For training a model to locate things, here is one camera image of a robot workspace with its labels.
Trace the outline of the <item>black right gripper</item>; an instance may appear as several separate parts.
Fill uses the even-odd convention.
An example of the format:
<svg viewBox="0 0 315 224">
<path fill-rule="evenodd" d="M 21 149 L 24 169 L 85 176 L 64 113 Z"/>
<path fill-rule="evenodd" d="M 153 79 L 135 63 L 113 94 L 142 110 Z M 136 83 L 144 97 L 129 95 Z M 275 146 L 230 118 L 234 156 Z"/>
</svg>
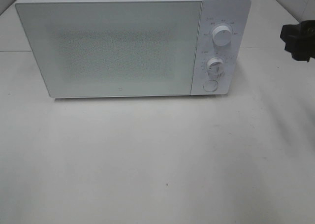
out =
<svg viewBox="0 0 315 224">
<path fill-rule="evenodd" d="M 315 58 L 315 21 L 306 20 L 296 25 L 283 25 L 280 38 L 285 50 L 296 61 L 309 62 Z"/>
</svg>

